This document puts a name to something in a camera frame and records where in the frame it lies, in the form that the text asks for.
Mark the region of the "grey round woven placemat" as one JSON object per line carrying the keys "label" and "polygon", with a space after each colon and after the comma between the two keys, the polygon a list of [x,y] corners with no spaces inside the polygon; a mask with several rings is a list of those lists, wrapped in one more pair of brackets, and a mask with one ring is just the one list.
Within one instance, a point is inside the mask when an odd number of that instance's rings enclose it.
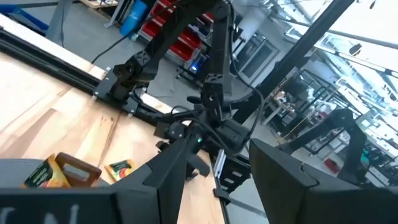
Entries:
{"label": "grey round woven placemat", "polygon": [[[0,188],[21,188],[21,189],[37,189],[37,188],[61,188],[61,189],[77,189],[77,188],[89,188],[88,186],[76,186],[71,185],[71,187],[66,186],[47,186],[44,183],[43,186],[29,187],[25,185],[26,179],[43,163],[42,159],[0,159]],[[83,171],[71,164],[65,164],[60,166],[62,171],[66,171],[65,177],[70,177],[72,175],[76,178],[83,179],[88,178],[88,172]],[[93,182],[90,186],[94,187],[109,187],[110,184],[105,180],[99,178]]]}

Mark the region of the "shelf with red bins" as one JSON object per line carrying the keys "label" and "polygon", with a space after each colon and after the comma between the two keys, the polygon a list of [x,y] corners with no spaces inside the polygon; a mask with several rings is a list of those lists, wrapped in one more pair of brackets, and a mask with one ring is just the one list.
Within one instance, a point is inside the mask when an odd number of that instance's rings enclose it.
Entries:
{"label": "shelf with red bins", "polygon": [[[176,0],[156,0],[150,16],[152,20],[146,22],[137,33],[144,39],[151,41],[154,36],[161,30],[163,24],[170,18],[174,9],[168,9],[168,12],[159,12],[167,6],[174,3]],[[205,46],[209,46],[208,38],[210,36],[211,28],[213,25],[213,15],[211,12],[206,12],[198,16],[193,22],[187,25],[174,44],[170,46],[166,55],[171,56],[178,63],[187,63],[199,54]]]}

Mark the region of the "black rig upright post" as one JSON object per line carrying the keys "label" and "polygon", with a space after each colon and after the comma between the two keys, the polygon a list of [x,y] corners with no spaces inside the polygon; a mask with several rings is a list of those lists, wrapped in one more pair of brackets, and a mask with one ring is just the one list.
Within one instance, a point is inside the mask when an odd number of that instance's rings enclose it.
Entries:
{"label": "black rig upright post", "polygon": [[233,119],[243,124],[256,109],[260,109],[261,99],[257,92],[260,92],[263,97],[270,95],[295,67],[296,61],[304,57],[352,3],[354,0],[333,0],[265,79],[256,86],[254,94],[238,108]]}

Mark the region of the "blue cylinder tank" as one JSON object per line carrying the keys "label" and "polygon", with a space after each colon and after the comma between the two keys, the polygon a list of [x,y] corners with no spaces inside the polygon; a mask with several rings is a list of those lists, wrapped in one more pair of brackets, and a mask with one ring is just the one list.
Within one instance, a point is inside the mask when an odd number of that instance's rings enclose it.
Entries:
{"label": "blue cylinder tank", "polygon": [[126,19],[122,23],[120,33],[128,37],[132,36],[136,28],[138,28],[146,9],[147,4],[143,0],[134,0]]}

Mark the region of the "blue storage bin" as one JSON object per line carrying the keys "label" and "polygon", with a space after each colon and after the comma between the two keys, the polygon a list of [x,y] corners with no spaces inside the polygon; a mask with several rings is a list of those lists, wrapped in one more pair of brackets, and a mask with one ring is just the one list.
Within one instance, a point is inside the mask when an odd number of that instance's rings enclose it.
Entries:
{"label": "blue storage bin", "polygon": [[13,4],[0,4],[0,13],[31,30],[46,33],[49,26],[20,7]]}

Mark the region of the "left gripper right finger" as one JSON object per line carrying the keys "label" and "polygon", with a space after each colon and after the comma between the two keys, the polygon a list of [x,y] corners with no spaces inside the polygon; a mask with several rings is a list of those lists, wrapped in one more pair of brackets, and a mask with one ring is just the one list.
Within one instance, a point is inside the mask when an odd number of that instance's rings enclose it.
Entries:
{"label": "left gripper right finger", "polygon": [[398,224],[398,187],[360,188],[259,139],[249,161],[269,224]]}

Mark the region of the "orange fruit tea packet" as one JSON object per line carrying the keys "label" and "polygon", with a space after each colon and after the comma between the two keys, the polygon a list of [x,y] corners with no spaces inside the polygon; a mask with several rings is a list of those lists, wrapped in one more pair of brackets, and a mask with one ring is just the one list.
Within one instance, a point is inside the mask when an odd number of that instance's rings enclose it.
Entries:
{"label": "orange fruit tea packet", "polygon": [[131,159],[127,159],[108,164],[104,168],[111,178],[117,182],[132,173],[136,169],[136,166]]}
{"label": "orange fruit tea packet", "polygon": [[55,154],[51,154],[44,160],[21,185],[24,189],[30,188],[63,188],[71,185],[55,160]]}

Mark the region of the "grey metal desk leg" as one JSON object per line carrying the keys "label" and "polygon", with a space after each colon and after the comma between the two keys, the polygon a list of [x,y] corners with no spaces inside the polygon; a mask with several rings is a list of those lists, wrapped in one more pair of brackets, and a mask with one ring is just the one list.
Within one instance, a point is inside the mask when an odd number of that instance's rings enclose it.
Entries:
{"label": "grey metal desk leg", "polygon": [[60,45],[63,40],[63,23],[73,0],[58,0],[53,16],[46,32],[46,38]]}

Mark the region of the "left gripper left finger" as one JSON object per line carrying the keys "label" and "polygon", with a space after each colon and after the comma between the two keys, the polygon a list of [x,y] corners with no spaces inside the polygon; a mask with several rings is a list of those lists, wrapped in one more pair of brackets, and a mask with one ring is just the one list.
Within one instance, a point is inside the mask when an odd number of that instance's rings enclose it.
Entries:
{"label": "left gripper left finger", "polygon": [[177,224],[185,182],[187,140],[172,143],[112,185],[119,224]]}

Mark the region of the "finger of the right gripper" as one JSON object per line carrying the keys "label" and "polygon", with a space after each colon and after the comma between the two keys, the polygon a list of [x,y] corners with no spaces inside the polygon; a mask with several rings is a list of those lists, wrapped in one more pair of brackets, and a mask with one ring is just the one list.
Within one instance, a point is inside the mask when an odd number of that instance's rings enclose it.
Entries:
{"label": "finger of the right gripper", "polygon": [[197,154],[190,154],[187,159],[186,180],[192,180],[198,174],[207,177],[210,167]]}

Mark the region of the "wooden tea organiser box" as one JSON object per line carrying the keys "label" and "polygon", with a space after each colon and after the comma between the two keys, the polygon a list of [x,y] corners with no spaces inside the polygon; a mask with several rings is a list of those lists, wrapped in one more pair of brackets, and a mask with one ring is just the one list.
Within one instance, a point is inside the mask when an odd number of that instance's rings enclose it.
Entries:
{"label": "wooden tea organiser box", "polygon": [[[55,157],[55,161],[60,166],[62,173],[72,187],[91,187],[100,178],[102,173],[99,168],[64,152],[58,153]],[[84,174],[87,173],[87,177],[73,172],[72,170],[67,170],[66,166],[70,166],[75,170],[80,170]]]}

